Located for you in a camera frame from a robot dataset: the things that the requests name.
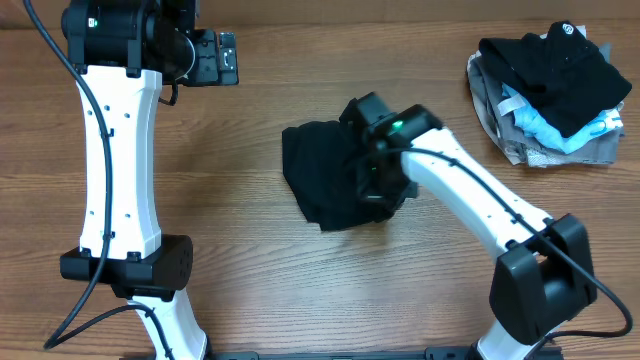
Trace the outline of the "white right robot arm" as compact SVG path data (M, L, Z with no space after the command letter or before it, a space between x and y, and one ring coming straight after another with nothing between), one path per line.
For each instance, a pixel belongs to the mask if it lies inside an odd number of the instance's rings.
M469 359L554 358L544 340L596 298L584 225L527 203L476 162L452 131L421 105L393 113L358 105L340 121L368 152L366 174L394 194L399 180L425 187L483 244L495 264L489 302L495 322Z

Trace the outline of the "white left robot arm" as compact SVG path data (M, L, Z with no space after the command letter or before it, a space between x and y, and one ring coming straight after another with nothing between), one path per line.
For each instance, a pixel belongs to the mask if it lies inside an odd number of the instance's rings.
M164 88L238 83L236 38L199 29L196 0L73 1L61 28L79 75L86 211L68 280L106 284L140 317L158 359L210 359L186 291L193 244L165 234L154 199L154 129Z

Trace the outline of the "black t-shirt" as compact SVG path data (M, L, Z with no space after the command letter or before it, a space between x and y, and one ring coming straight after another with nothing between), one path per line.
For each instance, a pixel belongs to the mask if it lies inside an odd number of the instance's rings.
M282 173L300 211L323 232L342 231L395 215L361 200L354 162L364 155L337 120L310 121L282 131Z

